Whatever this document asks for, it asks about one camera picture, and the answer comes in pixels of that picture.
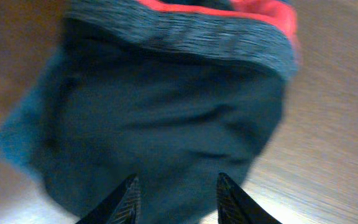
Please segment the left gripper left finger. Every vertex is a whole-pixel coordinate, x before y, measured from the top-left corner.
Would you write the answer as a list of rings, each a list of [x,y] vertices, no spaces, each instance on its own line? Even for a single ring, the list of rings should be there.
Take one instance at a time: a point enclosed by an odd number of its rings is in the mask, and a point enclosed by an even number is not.
[[[131,174],[76,224],[138,224],[139,216],[139,178]]]

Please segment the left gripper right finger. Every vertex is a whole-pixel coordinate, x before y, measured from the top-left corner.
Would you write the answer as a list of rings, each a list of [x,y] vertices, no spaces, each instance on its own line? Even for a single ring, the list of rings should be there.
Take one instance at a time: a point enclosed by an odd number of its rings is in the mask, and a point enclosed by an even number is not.
[[[219,224],[282,224],[226,173],[218,175],[216,195]]]

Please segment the black leggings red grey waistband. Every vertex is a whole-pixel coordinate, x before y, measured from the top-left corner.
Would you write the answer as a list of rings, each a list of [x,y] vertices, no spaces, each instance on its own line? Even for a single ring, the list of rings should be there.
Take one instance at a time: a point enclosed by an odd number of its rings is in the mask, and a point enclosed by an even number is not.
[[[70,1],[0,153],[78,217],[137,174],[141,223],[198,223],[279,124],[295,41],[289,1]]]

